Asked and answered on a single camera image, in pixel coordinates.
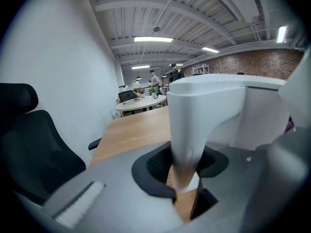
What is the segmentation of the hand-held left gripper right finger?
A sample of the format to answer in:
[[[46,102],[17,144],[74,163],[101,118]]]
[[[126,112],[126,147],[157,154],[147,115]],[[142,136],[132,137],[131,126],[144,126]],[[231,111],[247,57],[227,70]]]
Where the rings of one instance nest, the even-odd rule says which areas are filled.
[[[311,206],[311,131],[299,128],[203,178],[193,233],[305,231]]]

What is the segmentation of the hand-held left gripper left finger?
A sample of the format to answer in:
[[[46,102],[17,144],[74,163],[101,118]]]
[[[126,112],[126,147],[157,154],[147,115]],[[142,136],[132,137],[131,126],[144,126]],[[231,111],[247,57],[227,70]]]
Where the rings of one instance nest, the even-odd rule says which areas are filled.
[[[185,225],[175,191],[147,166],[169,149],[162,142],[107,158],[58,188],[43,212],[68,233],[174,232]]]

